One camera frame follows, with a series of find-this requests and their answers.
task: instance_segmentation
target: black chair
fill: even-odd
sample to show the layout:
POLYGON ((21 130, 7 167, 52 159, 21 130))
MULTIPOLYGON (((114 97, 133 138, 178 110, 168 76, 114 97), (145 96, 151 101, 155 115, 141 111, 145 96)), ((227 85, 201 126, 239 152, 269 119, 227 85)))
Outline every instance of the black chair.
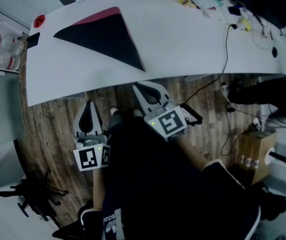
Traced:
POLYGON ((45 173, 45 179, 43 182, 32 177, 22 179, 19 185, 10 187, 11 189, 15 189, 14 191, 0 191, 0 197, 7 198, 23 196, 25 201, 22 205, 20 203, 17 203, 17 205, 26 217, 29 217, 29 215, 25 211, 25 208, 29 205, 37 215, 40 215, 43 218, 44 221, 49 221, 47 218, 48 216, 53 220, 58 228, 61 229, 62 227, 56 219, 57 214, 49 204, 49 201, 51 201, 55 206, 59 206, 61 203, 59 201, 54 201, 51 195, 65 196, 69 192, 59 189, 55 189, 56 191, 50 190, 48 185, 50 173, 51 170, 48 169, 45 173))

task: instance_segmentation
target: wooden floor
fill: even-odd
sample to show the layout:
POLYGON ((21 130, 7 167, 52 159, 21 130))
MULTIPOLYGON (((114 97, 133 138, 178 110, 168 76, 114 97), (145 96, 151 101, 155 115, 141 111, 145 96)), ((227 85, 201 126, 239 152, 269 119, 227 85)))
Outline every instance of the wooden floor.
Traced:
MULTIPOLYGON (((214 77, 217 76, 208 76, 189 83, 185 83, 183 77, 160 79, 156 82, 164 85, 170 95, 180 104, 214 77)), ((187 137, 205 157, 210 160, 222 158, 226 165, 230 165, 232 161, 236 160, 239 151, 238 145, 236 145, 232 155, 220 157, 221 147, 228 134, 225 114, 227 101, 221 93, 221 83, 230 83, 235 78, 243 80, 245 85, 254 83, 254 78, 251 75, 226 74, 189 101, 189 105, 203 117, 203 124, 190 127, 187 137)), ((59 84, 58 81, 53 82, 53 86, 59 84)), ((27 131, 27 137, 19 140, 23 158, 28 170, 36 171, 38 176, 44 174, 47 168, 51 168, 50 185, 69 191, 67 196, 57 198, 61 202, 61 206, 54 208, 58 221, 63 226, 68 225, 77 219, 80 207, 92 198, 92 173, 91 171, 80 172, 73 155, 75 115, 83 103, 92 100, 98 107, 103 120, 103 128, 106 129, 112 106, 117 106, 124 111, 139 108, 132 85, 124 84, 89 91, 85 93, 84 99, 56 99, 27 107, 25 51, 22 54, 20 68, 20 92, 27 131)), ((252 115, 258 111, 258 107, 253 105, 236 107, 252 115)), ((229 114, 229 120, 232 137, 224 149, 225 153, 230 150, 237 135, 252 123, 253 118, 243 113, 234 112, 229 114)))

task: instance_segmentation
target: sneaker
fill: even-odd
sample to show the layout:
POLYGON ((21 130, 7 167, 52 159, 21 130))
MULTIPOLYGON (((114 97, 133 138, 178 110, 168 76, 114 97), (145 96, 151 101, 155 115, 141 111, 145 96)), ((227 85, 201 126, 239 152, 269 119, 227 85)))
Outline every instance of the sneaker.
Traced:
POLYGON ((134 116, 135 118, 136 118, 136 117, 142 118, 142 117, 143 117, 143 114, 142 114, 141 110, 139 110, 139 109, 134 109, 134 110, 133 110, 133 116, 134 116))
POLYGON ((223 82, 221 84, 221 91, 222 91, 223 96, 226 98, 227 102, 232 105, 232 103, 229 101, 229 98, 228 98, 229 97, 230 88, 229 88, 229 86, 225 82, 223 82))
POLYGON ((111 107, 110 112, 112 116, 116 111, 119 111, 119 109, 116 106, 111 107))

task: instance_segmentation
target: red round object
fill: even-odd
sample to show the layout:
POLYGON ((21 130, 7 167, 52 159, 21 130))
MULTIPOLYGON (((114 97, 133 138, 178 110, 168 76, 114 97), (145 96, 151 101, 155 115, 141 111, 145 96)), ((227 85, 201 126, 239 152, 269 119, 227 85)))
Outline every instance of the red round object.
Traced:
POLYGON ((34 28, 39 28, 45 21, 45 15, 40 15, 34 20, 34 28))

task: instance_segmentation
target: cardboard box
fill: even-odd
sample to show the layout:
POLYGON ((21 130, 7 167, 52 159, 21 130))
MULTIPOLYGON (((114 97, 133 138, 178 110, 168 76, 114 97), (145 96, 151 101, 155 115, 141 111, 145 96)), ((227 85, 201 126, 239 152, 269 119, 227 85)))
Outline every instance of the cardboard box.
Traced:
POLYGON ((277 143, 276 132, 246 132, 240 136, 239 158, 233 171, 244 185, 253 185, 269 173, 265 158, 270 148, 277 143))

